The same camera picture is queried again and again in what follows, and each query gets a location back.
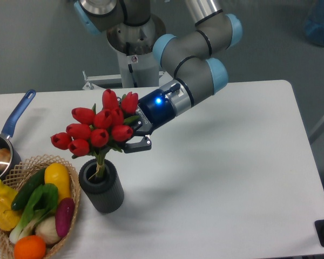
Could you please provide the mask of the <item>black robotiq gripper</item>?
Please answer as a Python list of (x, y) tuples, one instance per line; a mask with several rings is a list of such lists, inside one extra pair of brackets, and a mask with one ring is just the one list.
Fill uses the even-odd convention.
[[(122, 105), (122, 101), (126, 98), (126, 94), (118, 97), (118, 105)], [(139, 142), (126, 143), (123, 150), (124, 153), (136, 153), (149, 151), (152, 148), (152, 142), (149, 134), (160, 126), (166, 124), (176, 117), (171, 101), (165, 97), (163, 90), (154, 90), (153, 92), (142, 97), (138, 101), (136, 115), (140, 116), (141, 126), (134, 129), (134, 136), (144, 136)]]

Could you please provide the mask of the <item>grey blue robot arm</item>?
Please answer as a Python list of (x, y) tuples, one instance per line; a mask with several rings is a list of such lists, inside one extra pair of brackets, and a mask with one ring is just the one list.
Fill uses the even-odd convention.
[[(108, 143), (126, 153), (149, 150), (150, 134), (228, 83), (224, 65), (213, 54), (237, 44), (242, 26), (225, 14), (218, 1), (187, 1), (195, 31), (183, 38), (166, 33), (149, 1), (76, 1), (75, 10), (92, 34), (105, 32), (116, 52), (124, 88), (155, 89), (137, 98), (125, 96), (121, 107), (130, 115), (131, 135), (121, 127)], [(131, 136), (141, 141), (130, 143)]]

